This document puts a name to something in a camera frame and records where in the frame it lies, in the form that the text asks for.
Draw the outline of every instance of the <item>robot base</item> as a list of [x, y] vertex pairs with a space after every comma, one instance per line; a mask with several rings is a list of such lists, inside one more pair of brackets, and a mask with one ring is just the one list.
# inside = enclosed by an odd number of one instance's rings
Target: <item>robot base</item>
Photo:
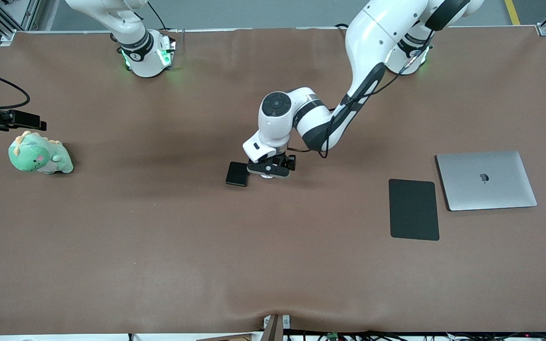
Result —
[[171, 69], [176, 50], [176, 41], [174, 39], [170, 39], [170, 37], [156, 30], [148, 31], [153, 36], [154, 43], [142, 61], [135, 61], [132, 59], [132, 54], [127, 56], [123, 52], [128, 70], [133, 71], [136, 76], [144, 78], [154, 77], [164, 70]]

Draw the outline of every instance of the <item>stuffed animal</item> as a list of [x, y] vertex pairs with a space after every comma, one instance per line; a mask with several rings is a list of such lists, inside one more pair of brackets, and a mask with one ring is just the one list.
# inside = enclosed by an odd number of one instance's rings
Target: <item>stuffed animal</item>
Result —
[[71, 157], [60, 141], [48, 140], [28, 130], [11, 143], [8, 155], [11, 164], [23, 172], [54, 174], [73, 171]]

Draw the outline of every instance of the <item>laptop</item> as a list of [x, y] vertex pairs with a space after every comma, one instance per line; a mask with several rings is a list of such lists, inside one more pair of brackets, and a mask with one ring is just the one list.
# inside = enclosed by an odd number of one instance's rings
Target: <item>laptop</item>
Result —
[[450, 211], [537, 205], [517, 151], [440, 154], [436, 159]]

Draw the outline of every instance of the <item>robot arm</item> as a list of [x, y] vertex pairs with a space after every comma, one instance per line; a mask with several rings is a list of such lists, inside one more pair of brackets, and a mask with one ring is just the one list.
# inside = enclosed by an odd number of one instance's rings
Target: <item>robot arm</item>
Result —
[[[385, 75], [386, 57], [426, 6], [427, 0], [370, 0], [347, 29], [345, 47], [353, 71], [353, 82], [340, 104], [330, 112], [308, 88], [267, 95], [258, 114], [258, 132], [243, 145], [252, 162], [284, 153], [292, 127], [296, 128], [312, 151], [334, 147], [368, 100], [367, 97], [356, 98], [371, 93], [379, 86]], [[288, 108], [269, 108], [271, 102], [267, 102], [267, 99], [272, 95], [291, 99], [292, 102]], [[278, 129], [282, 122], [283, 129]]]
[[72, 9], [106, 26], [121, 46], [126, 64], [136, 75], [153, 77], [172, 66], [175, 42], [147, 30], [134, 10], [147, 0], [66, 0]]
[[[243, 145], [251, 162], [258, 164], [285, 153], [292, 127], [312, 151], [324, 152], [334, 147], [380, 85], [386, 69], [397, 75], [415, 72], [425, 60], [434, 32], [461, 15], [473, 13], [482, 3], [483, 0], [370, 0], [346, 32], [345, 47], [353, 81], [340, 104], [330, 112], [308, 88], [267, 95], [258, 114], [258, 131]], [[271, 101], [267, 99], [272, 95], [287, 97], [291, 102], [288, 107], [269, 108]]]

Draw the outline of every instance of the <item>brown tabletop mat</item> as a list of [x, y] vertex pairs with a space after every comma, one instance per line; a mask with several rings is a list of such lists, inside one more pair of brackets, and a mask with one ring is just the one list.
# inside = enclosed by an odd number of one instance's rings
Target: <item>brown tabletop mat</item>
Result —
[[[225, 185], [270, 91], [335, 106], [337, 30], [186, 33], [171, 72], [124, 70], [109, 35], [17, 34], [0, 76], [75, 157], [22, 173], [0, 132], [0, 334], [546, 330], [546, 37], [450, 28], [371, 99], [327, 160]], [[0, 83], [0, 105], [21, 99]], [[293, 147], [302, 147], [295, 135]], [[520, 151], [538, 207], [448, 212], [434, 155]], [[388, 179], [433, 181], [440, 241], [390, 236]]]

